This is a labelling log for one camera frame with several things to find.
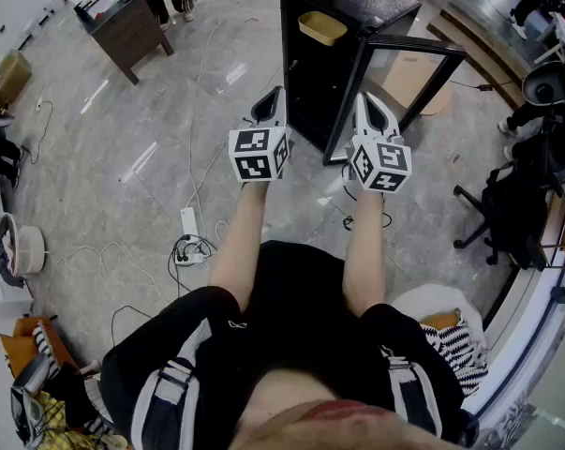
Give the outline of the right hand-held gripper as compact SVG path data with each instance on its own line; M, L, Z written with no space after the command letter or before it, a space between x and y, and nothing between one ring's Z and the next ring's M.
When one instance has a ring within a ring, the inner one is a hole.
M359 92L353 121L349 180L364 190L397 193L412 176L412 159L394 113L375 95Z

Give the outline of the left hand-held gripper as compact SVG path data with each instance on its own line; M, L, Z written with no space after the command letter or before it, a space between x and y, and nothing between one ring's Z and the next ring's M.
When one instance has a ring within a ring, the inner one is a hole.
M241 183L277 180L290 159L285 88L276 85L253 105L251 116L255 121L244 118L229 133L228 152L236 179Z

